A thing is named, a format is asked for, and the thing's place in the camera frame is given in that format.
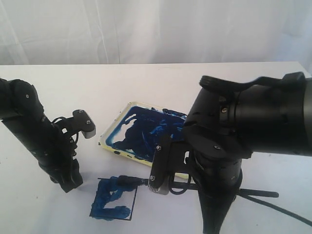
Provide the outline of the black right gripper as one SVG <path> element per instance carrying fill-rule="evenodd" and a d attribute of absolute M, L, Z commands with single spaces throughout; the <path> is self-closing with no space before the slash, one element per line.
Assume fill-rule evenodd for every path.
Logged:
<path fill-rule="evenodd" d="M 204 234 L 219 234 L 242 182 L 240 165 L 196 166 Z"/>

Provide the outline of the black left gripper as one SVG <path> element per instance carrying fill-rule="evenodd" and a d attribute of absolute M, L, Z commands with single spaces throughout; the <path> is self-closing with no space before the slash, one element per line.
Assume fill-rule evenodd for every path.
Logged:
<path fill-rule="evenodd" d="M 74 158 L 77 154 L 76 148 L 77 142 L 70 138 L 38 153 L 40 168 L 66 193 L 83 183 L 78 160 Z"/>

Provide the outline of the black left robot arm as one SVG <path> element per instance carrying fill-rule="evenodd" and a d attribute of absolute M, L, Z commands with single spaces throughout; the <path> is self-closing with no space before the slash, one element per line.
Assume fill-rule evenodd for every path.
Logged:
<path fill-rule="evenodd" d="M 36 89 L 20 80 L 0 80 L 0 120 L 67 193 L 83 183 L 71 135 L 44 114 Z"/>

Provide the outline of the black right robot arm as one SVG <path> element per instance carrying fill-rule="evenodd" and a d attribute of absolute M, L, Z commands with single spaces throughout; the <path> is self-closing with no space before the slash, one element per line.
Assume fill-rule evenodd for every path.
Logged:
<path fill-rule="evenodd" d="M 220 232 L 254 152 L 311 156 L 312 80 L 302 72 L 237 83 L 210 76 L 185 120 L 187 166 L 198 186 L 203 232 Z"/>

